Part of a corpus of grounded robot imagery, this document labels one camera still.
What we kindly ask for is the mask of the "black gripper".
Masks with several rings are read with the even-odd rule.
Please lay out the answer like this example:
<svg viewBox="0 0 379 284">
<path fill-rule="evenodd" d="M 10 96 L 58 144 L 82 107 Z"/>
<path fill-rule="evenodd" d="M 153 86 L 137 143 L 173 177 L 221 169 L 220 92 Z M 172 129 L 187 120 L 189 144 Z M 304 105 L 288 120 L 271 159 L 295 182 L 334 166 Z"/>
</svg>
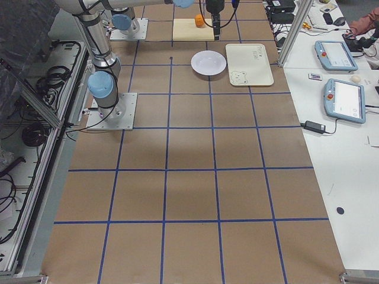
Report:
<svg viewBox="0 0 379 284">
<path fill-rule="evenodd" d="M 205 0 L 205 8 L 210 14 L 219 14 L 224 10 L 224 0 Z M 220 16 L 213 15 L 213 34 L 214 40 L 220 39 Z"/>
</svg>

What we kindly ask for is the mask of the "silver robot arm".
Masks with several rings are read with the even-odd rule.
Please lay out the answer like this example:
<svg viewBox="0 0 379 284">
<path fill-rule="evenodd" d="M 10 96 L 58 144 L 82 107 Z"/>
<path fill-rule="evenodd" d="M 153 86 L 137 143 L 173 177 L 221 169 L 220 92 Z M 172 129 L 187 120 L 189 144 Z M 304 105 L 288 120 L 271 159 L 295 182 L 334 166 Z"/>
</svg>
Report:
<svg viewBox="0 0 379 284">
<path fill-rule="evenodd" d="M 78 28 L 90 52 L 95 73 L 88 79 L 88 88 L 92 93 L 99 113 L 106 120 L 117 120 L 125 113 L 120 102 L 118 76 L 121 63 L 113 53 L 102 25 L 100 10 L 110 11 L 112 23 L 119 30 L 132 30 L 134 7 L 146 5 L 174 4 L 187 8 L 192 1 L 56 1 L 59 8 L 76 18 Z"/>
<path fill-rule="evenodd" d="M 224 1 L 201 1 L 199 13 L 192 19 L 174 19 L 172 39 L 175 41 L 218 41 L 221 35 L 220 14 L 224 10 Z M 135 38 L 142 32 L 146 18 L 136 18 L 133 8 L 111 10 L 111 31 L 116 30 L 124 38 Z"/>
</svg>

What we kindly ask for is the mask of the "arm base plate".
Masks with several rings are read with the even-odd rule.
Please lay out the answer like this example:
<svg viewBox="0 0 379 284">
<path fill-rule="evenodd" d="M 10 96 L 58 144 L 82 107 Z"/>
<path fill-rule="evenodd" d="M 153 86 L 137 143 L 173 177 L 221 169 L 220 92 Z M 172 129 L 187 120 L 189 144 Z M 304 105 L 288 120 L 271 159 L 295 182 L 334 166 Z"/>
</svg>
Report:
<svg viewBox="0 0 379 284">
<path fill-rule="evenodd" d="M 98 108 L 97 102 L 93 99 L 91 107 L 95 108 L 95 110 L 89 112 L 86 130 L 131 131 L 134 126 L 137 97 L 137 93 L 120 93 L 118 104 L 115 108 L 110 109 Z"/>
<path fill-rule="evenodd" d="M 111 41 L 138 41 L 147 36 L 147 18 L 113 17 L 113 28 L 110 32 Z"/>
</svg>

